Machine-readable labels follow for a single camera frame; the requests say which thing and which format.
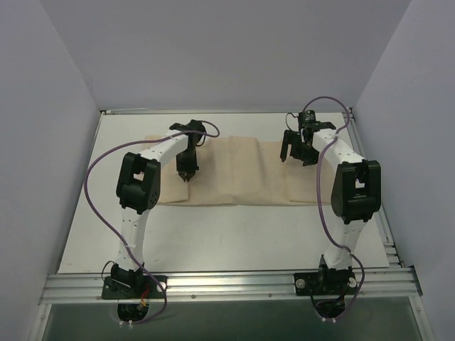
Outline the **beige cloth kit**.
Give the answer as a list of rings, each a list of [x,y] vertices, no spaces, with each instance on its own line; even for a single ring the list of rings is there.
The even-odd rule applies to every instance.
[[[161,172],[159,204],[206,205],[316,205],[316,166],[287,158],[281,162],[279,142],[254,137],[209,139],[197,150],[199,170],[183,182],[171,161]],[[323,162],[322,202],[329,204],[334,173]]]

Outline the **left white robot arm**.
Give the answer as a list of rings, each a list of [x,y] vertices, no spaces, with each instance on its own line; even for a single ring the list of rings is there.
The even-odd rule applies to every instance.
[[[111,270],[118,290],[128,298],[143,290],[143,244],[146,221],[159,201],[161,171],[172,160],[181,179],[188,182],[199,170],[196,146],[206,133],[201,121],[175,123],[162,142],[140,153],[125,154],[117,181],[116,195],[122,213],[119,252]]]

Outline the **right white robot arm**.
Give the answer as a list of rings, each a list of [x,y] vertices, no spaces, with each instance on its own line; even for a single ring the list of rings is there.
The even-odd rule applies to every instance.
[[[381,206],[381,166],[357,154],[339,138],[339,130],[329,121],[316,119],[313,110],[296,116],[298,129],[286,129],[280,151],[281,161],[289,156],[303,166],[316,166],[316,199],[324,233],[330,245],[321,256],[316,285],[324,293],[334,292],[341,281],[351,278],[355,248],[360,233]],[[337,216],[334,232],[329,232],[323,216],[321,173],[326,161],[335,173],[331,209]]]

